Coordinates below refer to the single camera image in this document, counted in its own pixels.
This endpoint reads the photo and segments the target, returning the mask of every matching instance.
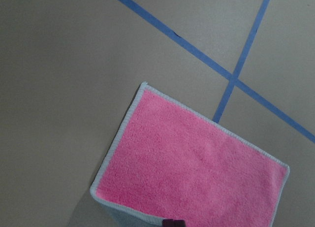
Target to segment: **blue tape strip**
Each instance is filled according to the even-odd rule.
[[[132,11],[140,15],[143,19],[145,19],[147,22],[152,24],[154,27],[156,27],[158,30],[160,30],[162,33],[164,33],[166,36],[168,36],[170,39],[175,41],[177,44],[179,44],[181,47],[186,49],[188,52],[196,56],[198,59],[200,59],[203,63],[205,63],[207,66],[214,69],[217,73],[219,73],[221,76],[226,78],[227,80],[230,79],[231,73],[227,71],[225,68],[223,68],[221,65],[216,63],[214,60],[212,60],[210,57],[205,55],[203,52],[201,52],[199,49],[197,49],[195,46],[191,45],[188,41],[186,41],[184,38],[177,35],[173,30],[171,30],[167,25],[162,23],[159,19],[154,17],[152,14],[150,14],[148,11],[146,11],[144,8],[139,6],[137,3],[135,3],[133,0],[119,0],[121,3],[126,5],[128,8],[130,8]]]
[[[178,43],[180,46],[182,46],[183,48],[185,48],[187,51],[189,51],[191,54],[193,54],[194,56],[196,56],[198,59],[200,59],[202,62],[204,62],[206,65],[208,65],[209,67],[211,67],[212,69],[214,69],[216,72],[218,72],[221,76],[223,76],[224,78],[229,80],[229,86],[226,88],[225,91],[230,90],[228,88],[230,87],[234,87],[237,86],[238,88],[240,88],[243,92],[245,92],[247,95],[249,95],[250,97],[252,97],[253,99],[255,99],[256,101],[258,101],[261,105],[265,106],[267,109],[269,109],[271,112],[273,112],[275,115],[277,115],[279,118],[281,118],[283,121],[285,121],[287,124],[291,125],[294,129],[296,129],[297,131],[299,131],[301,134],[303,134],[306,138],[308,138],[310,141],[315,143],[315,136],[313,134],[311,134],[309,131],[307,131],[304,127],[302,127],[299,123],[295,122],[293,119],[291,119],[289,116],[287,116],[285,113],[283,113],[281,110],[279,110],[277,107],[275,107],[273,104],[271,104],[269,101],[267,101],[265,98],[263,98],[262,96],[260,96],[258,93],[256,93],[253,89],[251,89],[250,87],[248,87],[247,85],[245,85],[243,82],[241,82],[237,77],[239,76],[239,73],[241,72],[241,69],[244,65],[245,59],[247,57],[247,54],[250,50],[250,47],[252,45],[252,41],[254,36],[256,35],[256,31],[259,27],[259,24],[257,25],[257,28],[252,28],[255,29],[255,31],[253,31],[253,34],[250,34],[252,41],[249,41],[249,38],[244,46],[243,52],[239,58],[239,61],[237,63],[237,65],[239,64],[240,68],[236,71],[236,67],[235,70],[233,72],[233,74],[231,74],[230,72],[228,72],[226,69],[224,69],[222,66],[220,66],[219,64],[217,64],[215,61],[213,61],[212,59],[210,59],[208,56],[206,56],[204,53],[202,53],[200,50],[198,50],[196,47],[194,47],[193,45],[191,45],[189,42],[187,42],[186,40],[184,40],[183,38],[181,38],[180,36],[178,36],[176,33],[174,33],[168,26],[166,26],[165,24],[163,24],[160,20],[158,20],[156,17],[154,17],[152,14],[150,14],[149,12],[147,12],[146,10],[144,10],[142,7],[140,7],[137,3],[135,3],[132,0],[119,0],[121,3],[123,3],[124,5],[126,5],[127,7],[129,7],[131,10],[133,10],[135,13],[137,13],[138,15],[140,15],[142,18],[144,18],[147,22],[149,22],[150,24],[152,24],[154,27],[156,27],[158,30],[160,30],[161,32],[163,32],[165,35],[167,35],[169,38],[171,38],[172,40],[174,40],[176,43]],[[224,107],[229,99],[229,96],[223,96],[224,97],[224,102],[222,103],[222,105],[219,107],[223,109],[222,112],[224,111]]]
[[[254,24],[252,25],[252,29],[250,31],[250,34],[247,37],[247,40],[246,40],[246,43],[245,43],[244,48],[242,50],[242,53],[240,55],[240,58],[238,59],[238,62],[237,62],[235,69],[233,71],[233,75],[231,77],[231,80],[229,81],[229,83],[228,83],[228,85],[224,91],[224,94],[222,96],[222,99],[221,99],[221,101],[217,107],[217,110],[213,116],[213,121],[216,123],[218,123],[220,121],[222,113],[223,113],[223,111],[227,105],[227,102],[228,102],[228,100],[229,100],[229,98],[233,92],[234,85],[235,85],[235,79],[237,79],[240,76],[240,73],[241,73],[242,68],[244,66],[244,63],[245,63],[245,60],[246,60],[246,58],[250,52],[252,43],[254,42],[255,36],[257,34],[257,30],[260,26],[260,23],[262,21],[262,18],[264,16],[265,12],[266,12],[269,1],[270,0],[263,0],[262,1],[260,9],[256,15]]]
[[[255,92],[253,89],[251,89],[249,86],[247,86],[245,83],[243,83],[240,80],[236,80],[235,86],[241,89],[244,93],[249,95],[251,98],[259,102],[261,105],[266,107],[268,110],[270,110],[272,113],[277,115],[280,119],[285,121],[287,124],[295,128],[297,131],[299,131],[301,134],[303,134],[305,137],[307,137],[310,141],[315,143],[315,135],[311,134],[308,130],[306,130],[303,126],[301,126],[299,123],[294,121],[292,118],[287,116],[284,112],[279,110],[276,106],[274,106],[272,103],[267,101],[265,98],[263,98],[261,95],[259,95],[257,92]]]

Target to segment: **black object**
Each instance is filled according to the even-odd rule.
[[[162,221],[163,227],[186,227],[185,221],[183,220],[163,220]]]

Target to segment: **pink towel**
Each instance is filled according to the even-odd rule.
[[[97,198],[187,227],[272,225],[286,164],[146,83],[135,100]]]

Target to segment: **blue line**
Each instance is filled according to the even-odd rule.
[[[229,80],[229,84],[238,87],[239,89],[241,89],[244,93],[246,93],[247,95],[249,95],[250,97],[252,97],[253,99],[255,99],[256,101],[258,101],[261,105],[263,105],[264,107],[266,107],[267,109],[269,109],[272,113],[274,113],[275,115],[277,115],[279,118],[281,118],[283,121],[285,121],[287,124],[291,125],[294,129],[296,129],[298,132],[300,132],[302,135],[304,135],[306,138],[308,138],[310,141],[312,141],[313,143],[315,143],[315,136],[313,134],[311,134],[308,130],[306,130],[304,127],[302,127],[299,123],[295,122],[292,118],[290,118],[289,116],[287,116],[285,113],[283,113],[281,110],[279,110],[276,106],[274,106],[273,104],[271,104],[269,101],[267,101],[265,98],[263,98],[261,95],[259,95],[258,93],[256,93],[253,89],[251,89],[250,87],[248,87],[246,84],[244,84],[243,82],[241,82],[237,77],[239,76],[240,70],[242,69],[243,65],[244,65],[244,61],[246,58],[244,59],[239,59],[239,62],[237,63],[237,65],[239,64],[240,70],[239,72],[235,72],[235,70],[233,72],[233,74],[231,74],[230,72],[228,72],[226,69],[224,69],[222,66],[220,66],[219,64],[217,64],[215,61],[213,61],[212,59],[210,59],[208,56],[206,56],[204,53],[202,53],[200,50],[198,50],[196,47],[194,47],[193,45],[191,45],[189,42],[187,42],[186,40],[184,40],[183,38],[181,38],[180,36],[178,36],[176,33],[174,33],[168,26],[166,26],[165,24],[163,24],[160,20],[158,20],[157,18],[155,18],[153,15],[151,15],[149,12],[147,12],[146,10],[144,10],[142,7],[140,7],[138,4],[136,4],[134,1],[132,0],[119,0],[120,2],[122,2],[124,5],[126,5],[127,7],[129,7],[131,10],[133,10],[134,12],[136,12],[138,15],[140,15],[142,18],[144,18],[146,21],[148,21],[150,24],[152,24],[154,27],[156,27],[158,30],[160,30],[161,32],[163,32],[165,35],[167,35],[169,38],[171,38],[172,40],[174,40],[175,42],[177,42],[180,46],[182,46],[183,48],[185,48],[187,51],[189,51],[190,53],[192,53],[194,56],[196,56],[198,59],[200,59],[202,62],[204,62],[206,65],[208,65],[209,67],[211,67],[212,69],[214,69],[216,72],[218,72],[221,76],[223,76],[224,78]],[[245,51],[245,47],[243,49],[244,56],[248,54],[249,50],[250,50],[250,46],[252,45],[252,42],[248,43],[249,40],[247,40],[246,44],[249,44],[248,49]]]
[[[240,73],[242,71],[242,68],[244,66],[244,63],[245,63],[245,60],[250,52],[250,49],[251,49],[251,46],[252,46],[252,43],[254,42],[254,39],[255,39],[255,36],[257,34],[257,30],[260,26],[260,23],[262,21],[262,18],[264,17],[264,14],[266,12],[266,9],[267,9],[267,6],[268,6],[268,3],[269,3],[270,0],[263,0],[262,1],[262,4],[260,6],[260,9],[256,15],[256,18],[255,18],[255,21],[252,25],[252,29],[250,31],[250,34],[248,35],[248,38],[246,40],[246,43],[244,45],[244,48],[242,50],[242,53],[240,55],[240,58],[238,59],[238,62],[235,66],[235,69],[233,71],[233,75],[231,77],[231,80],[229,81],[225,91],[224,91],[224,94],[222,96],[222,99],[218,105],[218,108],[213,116],[213,121],[218,123],[220,121],[220,118],[222,116],[222,113],[227,105],[227,102],[233,92],[233,89],[234,89],[234,85],[235,85],[235,79],[237,79],[239,76],[240,76]]]
[[[299,123],[297,123],[292,118],[290,118],[288,115],[286,115],[284,112],[279,110],[276,106],[274,106],[272,103],[267,101],[265,98],[263,98],[261,95],[259,95],[253,89],[251,89],[249,86],[244,84],[242,81],[237,79],[235,82],[235,86],[238,87],[239,89],[241,89],[244,93],[249,95],[254,100],[258,101],[261,105],[266,107],[268,110],[270,110],[272,113],[277,115],[280,119],[285,121],[287,124],[292,126],[294,129],[299,131],[301,134],[303,134],[305,137],[307,137],[310,141],[315,143],[315,135],[311,134],[303,126],[301,126]]]
[[[186,49],[188,52],[196,56],[198,59],[200,59],[203,63],[205,63],[207,66],[214,69],[217,73],[219,73],[222,77],[226,78],[227,80],[230,79],[231,73],[227,71],[225,68],[223,68],[221,65],[216,63],[214,60],[212,60],[210,57],[205,55],[203,52],[201,52],[199,49],[197,49],[195,46],[191,45],[188,41],[186,41],[184,38],[177,35],[173,30],[171,30],[167,25],[162,23],[160,20],[158,20],[156,17],[154,17],[152,14],[150,14],[148,11],[146,11],[144,8],[139,6],[137,3],[135,3],[133,0],[119,0],[121,3],[126,5],[128,8],[130,8],[132,11],[140,15],[143,19],[145,19],[147,22],[152,24],[154,27],[156,27],[158,30],[160,30],[162,33],[164,33],[166,36],[168,36],[170,39],[175,41],[177,44],[179,44],[181,47]]]

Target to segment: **microfiber cloth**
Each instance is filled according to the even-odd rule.
[[[142,83],[91,186],[124,227],[270,227],[288,165]]]

